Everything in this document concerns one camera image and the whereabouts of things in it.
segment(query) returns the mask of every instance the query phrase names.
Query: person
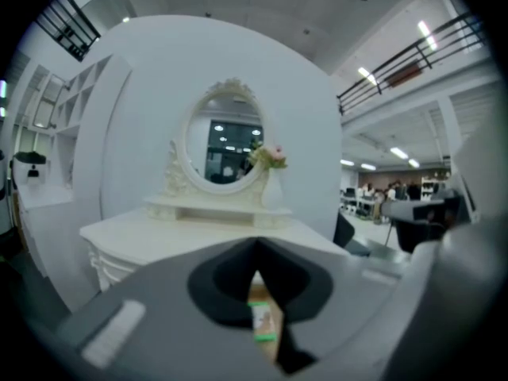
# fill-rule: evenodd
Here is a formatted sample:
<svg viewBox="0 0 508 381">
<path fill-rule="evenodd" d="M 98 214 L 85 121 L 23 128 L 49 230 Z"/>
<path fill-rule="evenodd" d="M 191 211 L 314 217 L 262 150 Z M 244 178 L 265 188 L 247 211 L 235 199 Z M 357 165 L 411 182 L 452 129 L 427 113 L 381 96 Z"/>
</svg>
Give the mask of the person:
<svg viewBox="0 0 508 381">
<path fill-rule="evenodd" d="M 374 193 L 374 213 L 373 219 L 375 225 L 380 225 L 383 222 L 383 217 L 381 216 L 381 205 L 385 201 L 385 194 L 382 190 L 376 189 Z"/>
<path fill-rule="evenodd" d="M 367 190 L 364 191 L 364 196 L 373 196 L 374 195 L 374 188 L 372 187 L 371 183 L 367 184 Z"/>
<path fill-rule="evenodd" d="M 395 188 L 393 183 L 388 183 L 388 193 L 387 193 L 387 199 L 388 200 L 395 200 L 395 195 L 397 193 L 395 192 Z"/>
<path fill-rule="evenodd" d="M 420 200 L 421 189 L 414 181 L 411 181 L 410 185 L 407 187 L 407 195 L 410 200 Z"/>
<path fill-rule="evenodd" d="M 406 188 L 404 186 L 398 179 L 394 182 L 395 198 L 397 200 L 405 200 L 406 199 Z"/>
</svg>

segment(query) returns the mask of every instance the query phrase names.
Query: gray panel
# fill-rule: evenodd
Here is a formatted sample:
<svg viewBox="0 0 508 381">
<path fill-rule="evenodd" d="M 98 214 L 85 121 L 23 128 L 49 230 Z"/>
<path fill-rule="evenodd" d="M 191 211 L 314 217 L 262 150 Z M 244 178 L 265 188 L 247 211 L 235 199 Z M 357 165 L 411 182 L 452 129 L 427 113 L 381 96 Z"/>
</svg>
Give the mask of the gray panel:
<svg viewBox="0 0 508 381">
<path fill-rule="evenodd" d="M 390 379 L 430 379 L 484 320 L 508 278 L 507 222 L 506 217 L 483 221 L 446 234 L 418 311 L 392 359 Z"/>
<path fill-rule="evenodd" d="M 419 246 L 408 265 L 276 242 L 327 269 L 335 286 L 315 319 L 290 327 L 298 349 L 321 359 L 292 378 L 324 379 L 331 371 L 334 378 L 376 379 L 418 304 L 435 244 Z M 191 271 L 231 244 L 141 268 L 71 317 L 60 336 L 76 346 L 123 299 L 132 298 L 143 302 L 147 313 L 114 362 L 116 373 L 181 381 L 278 379 L 281 372 L 256 345 L 252 331 L 211 322 L 187 292 Z"/>
</svg>

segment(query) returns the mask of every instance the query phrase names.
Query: white curved wall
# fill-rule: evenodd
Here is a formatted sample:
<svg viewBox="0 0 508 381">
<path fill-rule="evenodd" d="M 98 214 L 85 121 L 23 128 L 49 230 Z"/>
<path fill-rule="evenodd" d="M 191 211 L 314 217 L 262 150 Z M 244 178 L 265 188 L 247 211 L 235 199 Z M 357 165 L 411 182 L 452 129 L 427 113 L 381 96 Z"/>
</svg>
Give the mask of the white curved wall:
<svg viewBox="0 0 508 381">
<path fill-rule="evenodd" d="M 297 218 L 332 237 L 341 183 L 341 123 L 323 71 L 259 33 L 186 16 L 120 24 L 94 45 L 83 66 L 111 53 L 125 57 L 133 72 L 106 138 L 103 218 L 136 208 L 144 196 L 162 189 L 169 141 L 185 112 L 217 81 L 238 77 L 267 111 L 287 154 L 287 205 Z"/>
</svg>

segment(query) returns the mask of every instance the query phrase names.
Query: oval mirror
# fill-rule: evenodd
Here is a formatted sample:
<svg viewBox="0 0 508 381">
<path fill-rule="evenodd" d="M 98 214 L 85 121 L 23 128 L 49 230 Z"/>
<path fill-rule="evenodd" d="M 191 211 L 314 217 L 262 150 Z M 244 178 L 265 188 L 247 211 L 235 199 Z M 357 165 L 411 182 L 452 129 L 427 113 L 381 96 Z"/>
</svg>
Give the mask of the oval mirror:
<svg viewBox="0 0 508 381">
<path fill-rule="evenodd" d="M 204 179 L 234 183 L 251 170 L 249 153 L 263 143 L 261 116 L 249 98 L 217 94 L 194 112 L 187 131 L 190 165 Z"/>
</svg>

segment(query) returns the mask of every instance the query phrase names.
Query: white shelving unit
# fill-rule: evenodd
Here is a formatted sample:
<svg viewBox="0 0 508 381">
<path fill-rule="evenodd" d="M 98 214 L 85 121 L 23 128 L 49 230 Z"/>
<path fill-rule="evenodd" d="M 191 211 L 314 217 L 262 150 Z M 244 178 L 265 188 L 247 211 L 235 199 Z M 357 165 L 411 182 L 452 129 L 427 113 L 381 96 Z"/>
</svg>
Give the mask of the white shelving unit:
<svg viewBox="0 0 508 381">
<path fill-rule="evenodd" d="M 72 190 L 72 170 L 79 127 L 88 101 L 110 56 L 77 74 L 64 88 L 56 103 L 52 123 L 56 125 L 48 158 L 48 181 L 51 185 Z"/>
<path fill-rule="evenodd" d="M 429 201 L 430 197 L 432 196 L 432 193 L 434 193 L 434 184 L 440 183 L 441 181 L 439 179 L 427 179 L 427 178 L 421 178 L 421 200 Z M 424 187 L 424 184 L 432 184 L 431 187 Z"/>
<path fill-rule="evenodd" d="M 40 257 L 40 272 L 49 277 L 71 311 L 99 290 L 79 229 L 101 220 L 103 144 L 131 71 L 123 58 L 110 56 L 66 83 L 52 115 L 56 128 L 50 139 L 46 182 L 20 189 L 22 221 L 34 255 Z"/>
</svg>

